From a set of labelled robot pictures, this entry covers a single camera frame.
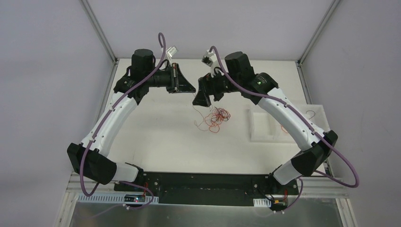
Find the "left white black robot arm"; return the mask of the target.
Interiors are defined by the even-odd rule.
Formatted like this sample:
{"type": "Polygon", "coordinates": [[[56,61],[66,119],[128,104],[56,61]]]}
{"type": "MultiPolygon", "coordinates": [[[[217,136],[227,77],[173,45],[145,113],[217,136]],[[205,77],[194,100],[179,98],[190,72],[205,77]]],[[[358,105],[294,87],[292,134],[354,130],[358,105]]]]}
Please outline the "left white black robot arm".
{"type": "Polygon", "coordinates": [[[138,175],[140,168],[128,163],[116,163],[108,158],[111,145],[123,123],[140,104],[151,87],[164,87],[169,94],[195,93],[195,87],[184,77],[179,65],[171,62],[165,53],[164,68],[156,65],[153,52],[137,49],[131,57],[131,66],[117,81],[109,104],[90,133],[79,143],[71,143],[67,154],[73,170],[100,184],[126,181],[132,191],[144,186],[138,175]]]}

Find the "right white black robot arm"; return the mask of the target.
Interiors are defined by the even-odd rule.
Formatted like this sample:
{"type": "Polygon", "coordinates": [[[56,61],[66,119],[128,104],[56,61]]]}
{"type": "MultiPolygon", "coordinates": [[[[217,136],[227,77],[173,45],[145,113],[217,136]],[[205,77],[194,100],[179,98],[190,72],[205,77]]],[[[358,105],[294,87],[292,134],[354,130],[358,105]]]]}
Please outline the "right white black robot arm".
{"type": "Polygon", "coordinates": [[[240,92],[282,125],[300,148],[294,157],[269,175],[271,192],[282,193],[290,181],[310,176],[331,154],[338,135],[332,130],[324,131],[306,119],[269,74],[254,72],[245,53],[234,52],[225,57],[228,73],[223,71],[213,52],[205,53],[202,62],[210,67],[210,73],[199,78],[193,105],[209,107],[211,96],[216,102],[225,93],[240,92]]]}

